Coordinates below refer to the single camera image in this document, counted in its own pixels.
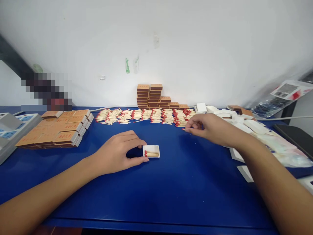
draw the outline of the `hand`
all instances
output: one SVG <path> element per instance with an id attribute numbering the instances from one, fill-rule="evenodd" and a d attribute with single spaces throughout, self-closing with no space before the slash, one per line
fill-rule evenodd
<path id="1" fill-rule="evenodd" d="M 147 143 L 139 139 L 134 131 L 122 132 L 112 136 L 89 159 L 98 176 L 115 173 L 149 161 L 147 157 L 126 157 L 130 149 L 142 148 L 142 145 Z"/>
<path id="2" fill-rule="evenodd" d="M 244 143 L 244 138 L 251 137 L 215 114 L 196 114 L 188 121 L 185 131 L 206 138 L 215 144 L 233 148 Z"/>

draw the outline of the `right hand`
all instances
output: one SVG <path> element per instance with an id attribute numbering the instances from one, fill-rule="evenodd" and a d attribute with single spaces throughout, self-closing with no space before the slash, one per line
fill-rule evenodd
<path id="1" fill-rule="evenodd" d="M 206 138 L 215 144 L 232 148 L 238 147 L 244 143 L 244 139 L 250 138 L 249 134 L 215 114 L 196 114 L 188 121 L 185 131 Z"/>

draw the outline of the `power strip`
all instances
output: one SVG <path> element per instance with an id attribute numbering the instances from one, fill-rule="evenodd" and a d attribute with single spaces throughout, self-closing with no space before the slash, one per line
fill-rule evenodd
<path id="1" fill-rule="evenodd" d="M 18 128 L 13 131 L 0 129 L 0 138 L 4 140 L 0 146 L 0 165 L 14 152 L 16 143 L 42 120 L 39 114 L 19 115 L 16 118 L 22 121 Z"/>

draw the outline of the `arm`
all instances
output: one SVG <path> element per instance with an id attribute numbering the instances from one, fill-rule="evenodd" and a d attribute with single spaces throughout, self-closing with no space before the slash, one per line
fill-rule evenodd
<path id="1" fill-rule="evenodd" d="M 93 155 L 5 202 L 0 206 L 0 234 L 29 234 L 63 201 L 91 180 L 149 161 L 146 157 L 126 157 L 128 150 L 142 145 L 146 142 L 133 131 L 115 135 Z"/>
<path id="2" fill-rule="evenodd" d="M 239 151 L 281 234 L 312 233 L 313 196 L 259 140 L 214 114 L 195 115 L 185 131 Z"/>

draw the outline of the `stack of matchboxes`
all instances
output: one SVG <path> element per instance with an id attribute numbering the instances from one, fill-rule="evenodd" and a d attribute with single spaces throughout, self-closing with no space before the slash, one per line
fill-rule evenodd
<path id="1" fill-rule="evenodd" d="M 94 116 L 89 109 L 47 111 L 43 120 L 15 146 L 24 149 L 78 147 Z"/>
<path id="2" fill-rule="evenodd" d="M 186 104 L 171 102 L 169 96 L 161 96 L 162 84 L 138 85 L 137 86 L 137 105 L 140 109 L 180 109 L 189 108 Z"/>

